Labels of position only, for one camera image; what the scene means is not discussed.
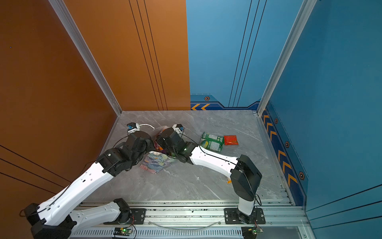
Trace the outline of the floral paper bag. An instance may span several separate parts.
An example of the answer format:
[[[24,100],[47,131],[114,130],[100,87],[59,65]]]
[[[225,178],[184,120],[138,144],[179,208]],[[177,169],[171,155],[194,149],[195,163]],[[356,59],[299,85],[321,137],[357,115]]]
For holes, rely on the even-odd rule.
[[[160,126],[153,129],[149,132],[153,142],[154,142],[154,151],[147,153],[140,164],[140,168],[146,170],[152,174],[159,173],[162,169],[168,168],[176,159],[173,155],[167,150],[163,149],[158,143],[157,139],[159,134],[165,129],[169,128],[168,126]]]

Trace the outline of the green white snack packet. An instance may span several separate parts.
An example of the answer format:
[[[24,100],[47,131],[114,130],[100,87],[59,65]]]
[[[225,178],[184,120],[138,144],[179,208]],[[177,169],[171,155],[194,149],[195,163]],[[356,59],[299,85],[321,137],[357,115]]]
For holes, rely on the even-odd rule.
[[[221,152],[224,145],[224,137],[204,132],[200,145],[205,149]]]

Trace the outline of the red small snack packet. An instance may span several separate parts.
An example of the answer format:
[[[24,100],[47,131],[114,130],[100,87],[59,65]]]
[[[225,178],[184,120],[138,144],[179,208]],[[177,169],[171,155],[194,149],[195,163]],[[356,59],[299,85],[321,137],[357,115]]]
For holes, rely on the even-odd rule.
[[[225,145],[239,145],[237,136],[235,135],[225,135],[224,136],[224,144]]]

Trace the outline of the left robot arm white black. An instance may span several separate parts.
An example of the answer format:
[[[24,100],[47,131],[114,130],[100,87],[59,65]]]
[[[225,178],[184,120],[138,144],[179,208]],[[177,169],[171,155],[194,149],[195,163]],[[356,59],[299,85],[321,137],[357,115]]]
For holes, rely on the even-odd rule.
[[[126,142],[106,150],[77,179],[61,192],[24,209],[35,239],[67,239],[77,231],[102,223],[129,224],[133,216],[121,198],[88,210],[75,208],[99,187],[123,171],[129,171],[155,149],[151,136],[143,131],[131,133]]]

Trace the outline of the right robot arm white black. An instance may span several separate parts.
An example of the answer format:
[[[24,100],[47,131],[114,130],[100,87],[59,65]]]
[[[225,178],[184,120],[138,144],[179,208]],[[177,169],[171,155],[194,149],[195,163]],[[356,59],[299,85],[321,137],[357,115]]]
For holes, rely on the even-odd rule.
[[[183,140],[172,127],[159,133],[156,142],[181,162],[203,166],[228,177],[239,197],[234,219],[242,224],[256,223],[255,201],[262,174],[248,156],[231,157],[207,150],[193,140]]]

